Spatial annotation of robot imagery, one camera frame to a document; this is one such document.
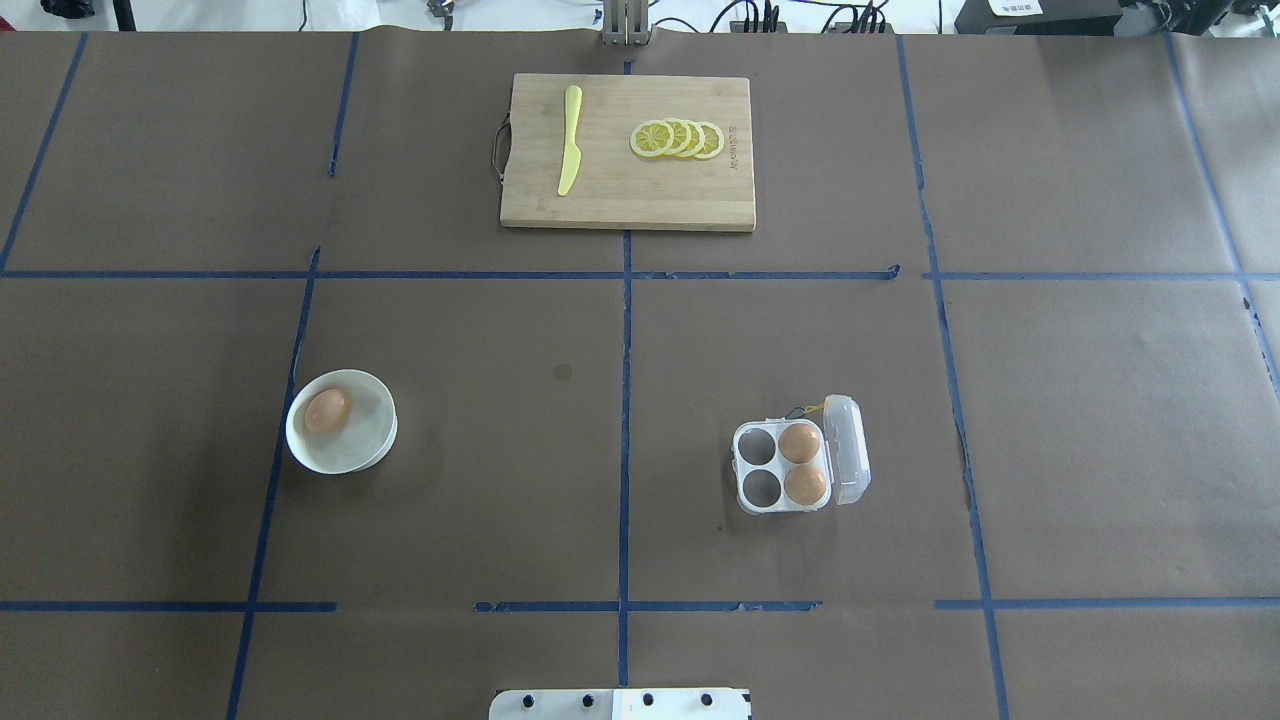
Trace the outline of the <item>brown egg from bowl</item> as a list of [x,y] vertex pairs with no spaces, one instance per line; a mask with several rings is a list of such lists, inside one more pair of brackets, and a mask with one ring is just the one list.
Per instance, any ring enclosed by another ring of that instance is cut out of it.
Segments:
[[303,407],[303,428],[314,436],[342,430],[349,420],[355,401],[348,389],[332,387],[317,392]]

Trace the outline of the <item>aluminium frame post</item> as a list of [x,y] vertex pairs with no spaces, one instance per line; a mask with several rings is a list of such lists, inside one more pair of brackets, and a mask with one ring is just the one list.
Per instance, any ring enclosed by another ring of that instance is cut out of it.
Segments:
[[648,0],[602,1],[602,41],[609,46],[644,46],[652,40]]

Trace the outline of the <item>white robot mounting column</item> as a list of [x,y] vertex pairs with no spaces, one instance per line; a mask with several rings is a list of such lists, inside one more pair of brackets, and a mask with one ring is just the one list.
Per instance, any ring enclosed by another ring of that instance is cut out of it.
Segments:
[[748,689],[728,687],[511,689],[489,719],[751,719]]

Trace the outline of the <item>clear plastic egg box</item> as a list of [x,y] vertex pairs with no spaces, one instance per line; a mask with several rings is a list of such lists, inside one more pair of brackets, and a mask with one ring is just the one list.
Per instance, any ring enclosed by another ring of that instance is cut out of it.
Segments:
[[872,482],[861,407],[846,395],[745,423],[730,452],[737,503],[753,516],[855,503]]

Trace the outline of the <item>yellow plastic knife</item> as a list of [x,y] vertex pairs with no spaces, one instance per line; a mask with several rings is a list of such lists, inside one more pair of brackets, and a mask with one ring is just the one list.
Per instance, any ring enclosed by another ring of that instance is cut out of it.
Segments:
[[563,96],[563,149],[559,168],[559,179],[557,183],[557,195],[564,197],[570,193],[577,179],[579,170],[582,161],[582,152],[579,146],[577,133],[579,122],[582,110],[582,88],[577,85],[570,85],[564,90]]

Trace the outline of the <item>brown egg in box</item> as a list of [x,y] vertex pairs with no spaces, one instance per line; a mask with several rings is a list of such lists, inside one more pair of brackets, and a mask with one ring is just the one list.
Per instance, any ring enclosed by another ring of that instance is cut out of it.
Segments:
[[780,454],[792,464],[812,462],[823,445],[820,430],[809,421],[792,421],[778,436]]
[[799,465],[786,475],[783,489],[790,502],[801,507],[819,507],[828,497],[829,480],[818,466]]

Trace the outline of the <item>lower brown egg in box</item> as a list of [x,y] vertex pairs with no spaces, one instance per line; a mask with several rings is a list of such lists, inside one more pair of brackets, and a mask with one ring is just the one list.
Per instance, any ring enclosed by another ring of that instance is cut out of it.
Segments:
[[783,489],[790,502],[801,507],[819,507],[828,497],[829,480],[818,466],[799,465],[786,475]]

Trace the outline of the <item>white ceramic bowl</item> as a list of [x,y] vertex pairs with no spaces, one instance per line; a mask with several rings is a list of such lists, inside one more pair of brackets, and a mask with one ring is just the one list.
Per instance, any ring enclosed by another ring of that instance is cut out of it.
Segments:
[[[303,428],[302,411],[317,392],[342,387],[355,406],[342,430],[314,436]],[[390,389],[375,375],[357,369],[339,369],[308,382],[292,400],[285,415],[285,443],[294,460],[310,471],[339,475],[362,471],[380,462],[398,433],[398,415]]]

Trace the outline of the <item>back lemon slice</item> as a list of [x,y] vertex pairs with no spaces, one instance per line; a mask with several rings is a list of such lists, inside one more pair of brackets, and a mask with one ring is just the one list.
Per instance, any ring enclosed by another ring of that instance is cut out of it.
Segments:
[[717,158],[724,146],[724,133],[722,128],[710,122],[698,122],[698,128],[701,132],[701,143],[692,154],[692,158],[698,160],[710,160]]

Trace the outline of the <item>upper brown egg in box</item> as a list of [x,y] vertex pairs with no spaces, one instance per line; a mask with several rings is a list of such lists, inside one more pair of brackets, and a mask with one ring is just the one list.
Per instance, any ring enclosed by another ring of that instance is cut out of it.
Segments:
[[820,430],[809,421],[792,421],[778,436],[780,454],[792,464],[812,462],[823,445]]

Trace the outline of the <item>wooden cutting board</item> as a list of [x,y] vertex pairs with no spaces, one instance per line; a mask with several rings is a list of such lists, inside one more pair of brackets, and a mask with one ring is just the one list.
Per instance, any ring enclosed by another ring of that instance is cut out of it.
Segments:
[[[557,195],[563,96],[582,88],[572,190]],[[710,160],[639,158],[636,126],[680,118],[722,128]],[[741,77],[520,73],[508,113],[500,223],[509,228],[750,232],[756,227],[750,82]]]

